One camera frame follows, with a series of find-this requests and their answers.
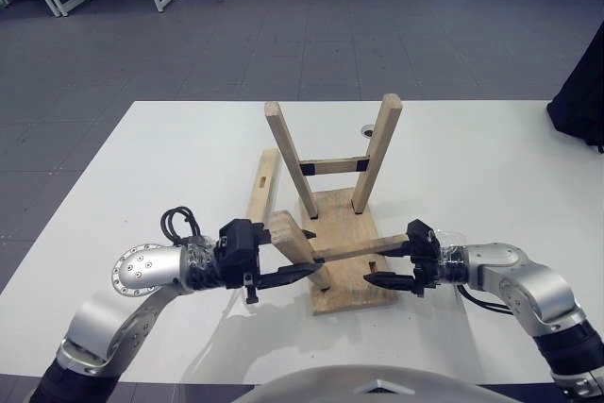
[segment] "white table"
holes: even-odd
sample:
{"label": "white table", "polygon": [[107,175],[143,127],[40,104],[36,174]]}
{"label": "white table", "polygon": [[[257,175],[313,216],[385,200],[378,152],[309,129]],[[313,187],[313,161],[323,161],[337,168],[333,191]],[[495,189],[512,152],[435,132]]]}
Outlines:
{"label": "white table", "polygon": [[[301,159],[357,156],[378,103],[285,103]],[[133,244],[167,243],[159,217],[191,207],[202,231],[241,217],[262,148],[274,145],[262,103],[135,103],[35,242],[0,296],[0,373],[40,375],[78,306],[109,286]],[[408,102],[370,206],[381,235],[420,218],[472,243],[516,244],[573,286],[604,333],[604,171],[581,141],[554,131],[545,102]],[[315,176],[315,191],[355,175]],[[297,215],[282,169],[276,209]],[[265,272],[284,259],[268,245]],[[396,271],[408,268],[391,260]],[[307,283],[213,290],[169,305],[123,380],[263,383],[302,368],[379,363],[475,383],[550,381],[512,317],[459,300],[452,288],[402,294],[391,307],[310,316]]]}

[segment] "wooden plank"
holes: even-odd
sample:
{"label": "wooden plank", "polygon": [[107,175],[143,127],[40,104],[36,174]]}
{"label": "wooden plank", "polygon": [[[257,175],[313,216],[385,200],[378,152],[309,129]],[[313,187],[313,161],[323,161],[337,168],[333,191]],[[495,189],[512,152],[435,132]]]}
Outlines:
{"label": "wooden plank", "polygon": [[[328,175],[344,174],[346,172],[364,172],[367,168],[369,159],[366,156],[356,158],[342,158],[340,160],[301,160],[303,175]],[[306,173],[304,168],[310,168],[312,171]]]}
{"label": "wooden plank", "polygon": [[[342,247],[378,237],[370,210],[355,214],[350,206],[352,188],[315,193],[321,217],[311,219],[302,210],[302,227],[316,233],[310,240],[314,250]],[[363,307],[393,304],[396,292],[370,285],[362,277],[375,271],[389,271],[386,259],[380,255],[364,255],[347,260],[326,263],[329,271],[329,290],[321,291],[310,285],[312,313],[332,313]]]}
{"label": "wooden plank", "polygon": [[408,240],[407,235],[394,235],[387,238],[379,238],[378,240],[367,240],[339,247],[315,250],[313,256],[316,259],[323,259],[324,261],[351,259],[362,255],[380,254],[394,250],[401,247]]}
{"label": "wooden plank", "polygon": [[271,213],[273,195],[277,187],[277,177],[281,155],[278,148],[262,150],[252,195],[247,206],[245,217],[252,222],[262,222],[266,225]]}
{"label": "wooden plank", "polygon": [[379,167],[386,156],[388,144],[393,137],[402,109],[403,104],[397,95],[391,93],[384,95],[377,114],[374,133],[367,146],[366,154],[369,157],[369,165],[365,172],[359,174],[357,186],[352,194],[352,206],[357,214],[362,213],[367,206],[369,195],[374,189],[378,177]]}
{"label": "wooden plank", "polygon": [[312,191],[310,190],[309,182],[306,180],[306,177],[302,175],[302,170],[300,170],[300,158],[295,151],[294,141],[292,140],[290,130],[285,123],[285,118],[283,118],[283,112],[281,111],[279,103],[275,101],[266,103],[264,105],[264,115],[266,116],[268,125],[271,127],[271,131],[273,131],[281,156],[285,161],[287,169],[290,171],[294,186],[302,199],[302,203],[304,204],[309,217],[317,217],[319,211],[314,201]]}
{"label": "wooden plank", "polygon": [[[314,263],[312,246],[288,211],[271,214],[269,229],[271,243],[293,264]],[[312,273],[309,279],[321,290],[329,288],[329,273],[325,266]]]}

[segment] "round hole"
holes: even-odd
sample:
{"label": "round hole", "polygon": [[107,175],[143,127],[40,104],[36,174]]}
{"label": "round hole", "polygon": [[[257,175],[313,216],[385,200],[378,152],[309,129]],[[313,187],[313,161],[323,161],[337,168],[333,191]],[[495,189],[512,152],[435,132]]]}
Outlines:
{"label": "round hole", "polygon": [[369,139],[374,135],[375,128],[375,125],[365,125],[361,128],[361,135]]}

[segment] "wire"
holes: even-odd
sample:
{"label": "wire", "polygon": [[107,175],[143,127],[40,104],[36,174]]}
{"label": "wire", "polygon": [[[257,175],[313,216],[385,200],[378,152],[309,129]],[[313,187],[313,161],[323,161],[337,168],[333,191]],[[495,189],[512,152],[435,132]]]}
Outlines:
{"label": "wire", "polygon": [[161,220],[159,221],[161,231],[168,240],[170,240],[174,245],[187,244],[187,239],[183,240],[180,236],[178,236],[176,230],[174,230],[173,219],[175,214],[181,214],[184,216],[185,222],[191,227],[192,236],[201,236],[201,228],[199,228],[199,224],[197,224],[195,216],[193,216],[193,212],[187,207],[176,207],[164,212],[161,216]]}
{"label": "wire", "polygon": [[476,299],[475,297],[473,297],[471,294],[468,293],[468,291],[465,289],[465,287],[463,285],[458,285],[457,289],[460,292],[460,294],[463,297],[465,297],[468,301],[473,302],[477,306],[482,307],[483,309],[486,309],[487,311],[503,313],[504,315],[513,315],[512,311],[508,308],[508,306],[506,306],[504,304],[496,304],[495,302],[487,302],[487,301],[481,301],[480,299]]}

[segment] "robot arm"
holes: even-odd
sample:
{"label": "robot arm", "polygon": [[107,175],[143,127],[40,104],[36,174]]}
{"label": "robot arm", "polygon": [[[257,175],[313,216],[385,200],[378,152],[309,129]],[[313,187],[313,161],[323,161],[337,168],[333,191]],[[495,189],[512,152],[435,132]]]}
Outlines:
{"label": "robot arm", "polygon": [[[192,215],[188,222],[193,228]],[[247,219],[221,228],[217,242],[195,228],[185,240],[169,237],[176,245],[143,244],[118,259],[112,288],[79,309],[30,403],[106,402],[163,308],[178,296],[245,287],[253,304],[256,290],[287,285],[321,267],[296,264],[261,275],[259,245],[270,243],[270,233]]]}
{"label": "robot arm", "polygon": [[[411,257],[414,276],[373,273],[365,276],[367,281],[419,296],[441,283],[466,283],[494,294],[533,338],[567,397],[604,395],[604,344],[560,275],[509,244],[441,248],[433,230],[418,220],[409,224],[408,236],[402,247],[384,255]],[[495,311],[504,307],[495,306]]]}

